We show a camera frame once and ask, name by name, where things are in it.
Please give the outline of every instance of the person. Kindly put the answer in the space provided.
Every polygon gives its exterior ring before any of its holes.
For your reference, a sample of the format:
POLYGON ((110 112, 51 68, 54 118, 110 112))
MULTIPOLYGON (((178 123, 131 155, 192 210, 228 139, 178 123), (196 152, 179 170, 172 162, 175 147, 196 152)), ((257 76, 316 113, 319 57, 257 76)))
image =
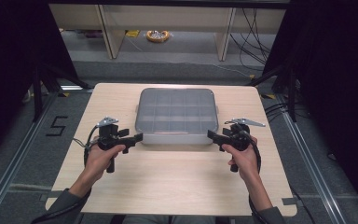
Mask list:
MULTIPOLYGON (((91 188, 109 166, 110 159, 115 158, 125 146, 117 145, 109 150, 103 151, 98 145, 92 146, 85 169, 71 188, 62 192, 59 198, 41 217, 37 217, 32 223, 68 223, 72 224, 90 196, 91 188)), ((263 182, 257 170, 256 156, 252 145, 246 150, 238 151, 230 145, 222 145, 225 152, 232 155, 232 160, 228 165, 237 164, 240 177, 243 179, 249 191, 250 199, 255 207, 256 214, 253 213, 255 223, 285 223, 281 212, 274 207, 264 188, 263 182)), ((211 217, 173 217, 170 223, 214 223, 211 217)), ((167 216, 126 216, 124 224, 131 223, 169 223, 167 216)))

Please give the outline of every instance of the sleeve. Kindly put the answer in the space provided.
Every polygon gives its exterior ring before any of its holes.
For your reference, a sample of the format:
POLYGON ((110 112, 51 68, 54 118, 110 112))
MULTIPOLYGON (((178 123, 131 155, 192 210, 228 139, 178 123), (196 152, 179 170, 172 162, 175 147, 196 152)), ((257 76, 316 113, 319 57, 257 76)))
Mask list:
POLYGON ((259 211, 257 214, 252 214, 254 223, 268 223, 268 224, 285 224, 281 211, 277 207, 271 207, 269 209, 259 211))
POLYGON ((49 210, 41 217, 37 217, 32 221, 34 223, 65 223, 73 224, 80 214, 81 209, 88 197, 90 196, 91 190, 83 198, 79 198, 71 194, 68 189, 65 189, 60 197, 54 202, 49 210))

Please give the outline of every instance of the metal bar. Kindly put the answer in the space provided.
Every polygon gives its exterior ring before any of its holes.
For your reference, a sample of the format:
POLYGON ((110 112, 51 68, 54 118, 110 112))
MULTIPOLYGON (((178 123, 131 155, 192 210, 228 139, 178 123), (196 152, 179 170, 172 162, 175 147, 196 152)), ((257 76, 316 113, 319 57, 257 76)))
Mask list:
MULTIPOLYGON (((283 97, 279 94, 277 95, 277 100, 279 103, 284 103, 283 97)), ((333 196, 330 188, 327 186, 327 183, 324 180, 321 170, 316 164, 315 159, 312 157, 310 153, 310 149, 305 142, 301 131, 298 129, 298 126, 295 122, 292 122, 290 115, 282 110, 283 117, 286 121, 287 126, 295 139, 298 150, 305 162, 305 165, 310 173, 310 177, 313 180, 315 188, 318 190, 319 195, 321 196, 322 202, 324 203, 324 207, 328 215, 330 216, 333 223, 347 223, 345 217, 342 215, 342 212, 338 206, 336 199, 333 196)))
POLYGON ((34 121, 31 125, 31 128, 28 130, 28 133, 25 135, 24 139, 22 140, 19 148, 17 149, 16 154, 14 155, 13 159, 11 160, 10 164, 8 165, 5 173, 0 179, 0 204, 4 200, 5 195, 10 187, 10 183, 13 180, 16 173, 19 171, 22 162, 24 161, 25 156, 27 155, 30 145, 33 143, 37 131, 42 124, 48 109, 57 98, 57 93, 51 94, 48 96, 47 101, 45 102, 45 109, 41 113, 38 120, 34 121))

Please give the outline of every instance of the wooden table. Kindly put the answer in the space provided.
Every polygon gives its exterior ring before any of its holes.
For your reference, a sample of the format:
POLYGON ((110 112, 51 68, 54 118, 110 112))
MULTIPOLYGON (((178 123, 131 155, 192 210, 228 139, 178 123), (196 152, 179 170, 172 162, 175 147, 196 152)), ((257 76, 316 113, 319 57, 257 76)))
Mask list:
MULTIPOLYGON (((250 126, 258 139, 261 177, 275 206, 284 216, 296 214, 268 120, 254 87, 101 83, 94 89, 75 138, 86 142, 91 129, 105 116, 119 119, 119 129, 136 134, 134 123, 140 93, 145 88, 205 88, 214 93, 218 122, 247 118, 267 127, 250 126)), ((104 174, 93 187, 82 212, 106 214, 161 214, 250 216, 248 192, 238 173, 231 173, 230 155, 210 145, 144 145, 116 158, 116 171, 104 174)), ((83 170, 83 148, 73 142, 52 190, 69 188, 83 170)), ((49 208, 55 198, 49 198, 49 208)))

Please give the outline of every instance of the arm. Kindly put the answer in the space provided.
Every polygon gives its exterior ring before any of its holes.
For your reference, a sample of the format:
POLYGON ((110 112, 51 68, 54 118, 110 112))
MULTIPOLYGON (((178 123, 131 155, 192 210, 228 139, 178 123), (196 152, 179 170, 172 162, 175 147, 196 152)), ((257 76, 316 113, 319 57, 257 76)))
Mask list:
MULTIPOLYGON (((269 195, 264 188, 261 177, 257 171, 257 161, 252 144, 244 151, 238 151, 230 145, 222 145, 222 149, 230 153, 233 157, 233 160, 229 161, 228 164, 238 165, 240 177, 245 182, 246 188, 249 191, 249 197, 258 215, 265 219, 267 223, 285 223, 279 209, 272 206, 269 195)), ((254 220, 255 223, 260 223, 260 221, 255 218, 255 214, 254 220)))
POLYGON ((125 148, 123 145, 103 151, 94 145, 89 153, 87 164, 71 188, 66 189, 49 210, 32 223, 74 223, 88 197, 91 187, 103 176, 109 166, 110 159, 125 148))

